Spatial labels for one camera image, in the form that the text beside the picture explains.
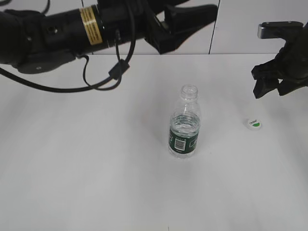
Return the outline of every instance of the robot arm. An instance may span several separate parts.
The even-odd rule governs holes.
[[[24,74],[43,73],[116,41],[120,45],[142,38],[160,54],[174,51],[217,17],[216,5],[175,7],[186,1],[98,0],[97,5],[51,16],[6,10],[0,12],[0,63]],[[156,18],[162,11],[164,22]]]
[[[258,36],[282,38],[286,44],[275,59],[252,70],[257,81],[255,97],[259,99],[275,89],[283,96],[308,86],[308,24],[303,27],[299,22],[267,22],[259,25]]]

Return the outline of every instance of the plastic water bottle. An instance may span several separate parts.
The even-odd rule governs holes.
[[[198,88],[185,85],[170,118],[169,150],[179,158],[191,157],[197,145],[201,111],[197,102]]]

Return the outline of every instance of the white wall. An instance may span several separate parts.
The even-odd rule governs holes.
[[[9,5],[0,7],[0,11],[6,9],[43,11],[47,0],[12,0]],[[48,14],[60,13],[82,7],[81,0],[51,0]]]
[[[277,53],[282,39],[258,39],[258,25],[308,21],[308,0],[221,0],[212,54]]]

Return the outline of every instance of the white bottle cap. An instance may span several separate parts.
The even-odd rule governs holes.
[[[260,130],[262,128],[262,123],[260,120],[257,119],[249,119],[247,120],[246,126],[250,129],[250,130]]]

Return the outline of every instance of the black cable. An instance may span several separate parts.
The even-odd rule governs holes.
[[[120,52],[119,52],[119,44],[118,44],[118,33],[116,33],[116,36],[115,36],[115,50],[116,50],[116,56],[117,56],[117,59],[118,59],[118,63],[120,63],[121,62],[121,58],[120,58]],[[121,81],[122,81],[122,70],[121,70],[121,65],[120,65],[120,75],[119,75],[119,78],[118,78],[118,81],[113,85],[113,86],[111,86],[111,87],[108,87],[108,88],[95,88],[93,85],[91,85],[90,83],[88,83],[88,81],[87,81],[87,78],[86,78],[86,70],[87,70],[87,65],[88,65],[88,63],[89,63],[89,57],[87,56],[87,55],[84,55],[84,56],[82,56],[83,58],[85,58],[86,60],[87,60],[87,62],[86,62],[86,65],[85,65],[85,67],[84,67],[84,69],[83,69],[83,81],[89,86],[89,87],[91,87],[92,89],[94,89],[94,90],[100,90],[100,91],[107,91],[107,90],[113,90],[113,89],[115,89],[115,88],[117,88],[119,85],[120,85],[120,83],[121,83]],[[111,81],[113,79],[113,77],[109,77],[108,78],[108,80],[109,80],[109,82]]]
[[[129,2],[127,0],[124,0],[124,1],[125,1],[126,7],[127,7],[127,10],[128,10],[128,14],[129,14],[129,17],[130,17],[130,27],[131,27],[130,48],[129,48],[129,51],[128,51],[128,55],[125,59],[125,61],[127,63],[129,63],[133,54],[134,54],[135,47],[136,47],[136,26],[135,26],[135,17],[134,17],[133,10],[131,9]]]
[[[3,2],[0,2],[0,5],[1,3],[4,4],[6,2],[6,4],[8,4],[9,2],[11,2],[12,0],[5,0]],[[127,0],[124,0],[125,1],[125,4],[127,6],[127,9],[128,9],[128,14],[129,14],[129,17],[130,17],[130,22],[131,22],[131,44],[130,44],[130,49],[129,49],[129,52],[128,52],[128,55],[125,59],[125,62],[128,64],[128,62],[131,60],[133,54],[134,54],[134,51],[135,51],[135,46],[136,46],[136,27],[135,27],[135,18],[134,18],[134,14],[133,14],[133,11],[131,9],[131,6],[130,4],[128,3]],[[119,58],[119,51],[118,51],[118,44],[117,44],[117,41],[116,41],[116,50],[117,50],[117,57]],[[89,57],[88,56],[82,56],[83,58],[86,59],[86,64],[85,64],[85,67],[84,67],[84,70],[83,70],[83,76],[84,76],[84,80],[85,80],[85,75],[86,75],[86,69],[87,69],[87,65],[89,63]],[[0,68],[0,74],[15,81],[15,82],[18,82],[20,84],[23,84],[27,87],[31,87],[31,88],[34,88],[34,89],[37,89],[37,90],[42,90],[42,91],[48,91],[48,92],[54,92],[54,93],[77,93],[77,92],[84,92],[84,91],[89,91],[89,90],[93,90],[93,89],[96,89],[96,90],[112,90],[114,88],[116,88],[117,86],[120,85],[121,81],[122,81],[122,75],[118,78],[118,82],[111,86],[111,87],[108,87],[108,88],[105,88],[105,89],[99,89],[99,87],[109,83],[111,80],[113,80],[114,78],[113,77],[108,77],[107,79],[97,83],[97,84],[94,84],[94,85],[89,85],[87,87],[82,87],[82,88],[68,88],[68,89],[62,89],[62,88],[52,88],[52,87],[47,87],[47,86],[43,86],[43,85],[40,85],[40,84],[37,84],[37,83],[33,83],[33,82],[30,82],[28,80],[25,80],[23,78],[20,78],[2,68]]]
[[[47,0],[47,5],[45,9],[42,11],[42,14],[47,14],[50,9],[50,0]]]
[[[10,4],[12,0],[4,0],[4,1],[0,1],[0,6],[5,6],[7,4]]]
[[[129,18],[130,18],[130,26],[131,26],[131,42],[130,42],[130,48],[129,48],[129,51],[128,51],[128,55],[125,59],[125,62],[128,64],[134,54],[134,51],[135,51],[135,47],[136,47],[136,26],[135,26],[135,17],[134,17],[134,13],[132,11],[132,8],[129,4],[129,2],[127,0],[124,0],[125,1],[125,4],[126,4],[126,7],[127,7],[127,10],[128,10],[128,14],[129,14]],[[88,85],[88,87],[91,87],[95,90],[100,90],[100,91],[106,91],[106,90],[113,90],[115,88],[117,88],[121,81],[122,81],[122,71],[121,71],[121,58],[120,58],[120,53],[119,53],[119,44],[118,44],[118,40],[119,40],[119,32],[117,31],[115,33],[115,50],[116,50],[116,56],[117,56],[117,59],[118,59],[118,64],[119,64],[119,68],[120,68],[120,75],[119,75],[119,78],[118,78],[118,81],[116,84],[114,84],[113,86],[111,87],[108,87],[108,88],[98,88],[98,87],[94,87],[93,85],[90,85],[88,82],[87,82],[87,79],[86,79],[86,66],[85,66],[85,69],[84,69],[84,72],[83,72],[83,80],[84,82]],[[87,59],[89,61],[89,57],[88,56],[83,56],[85,59]]]
[[[220,7],[220,1],[221,0],[218,0],[218,11]],[[212,33],[212,38],[211,38],[211,43],[210,43],[210,49],[208,50],[208,54],[211,54],[211,51],[212,51],[212,45],[213,45],[214,35],[215,35],[215,30],[216,30],[216,23],[217,23],[217,20],[215,20],[215,23],[214,23],[214,28],[213,28],[213,33]]]
[[[31,87],[31,88],[35,88],[35,89],[38,89],[38,90],[43,90],[43,91],[48,91],[48,92],[54,92],[54,93],[77,93],[77,92],[84,92],[84,91],[89,91],[89,90],[92,90],[93,87],[94,88],[98,88],[102,85],[105,85],[107,84],[108,82],[110,82],[113,78],[109,77],[97,84],[94,84],[92,85],[92,87],[83,87],[83,88],[68,88],[68,89],[62,89],[62,88],[51,88],[51,87],[46,87],[46,86],[43,86],[43,85],[40,85],[40,84],[36,84],[36,83],[33,83],[33,82],[30,82],[28,80],[25,80],[23,78],[20,78],[2,68],[0,68],[0,74],[15,81],[15,82],[18,82],[20,84],[23,84],[23,85],[26,85],[27,87]]]

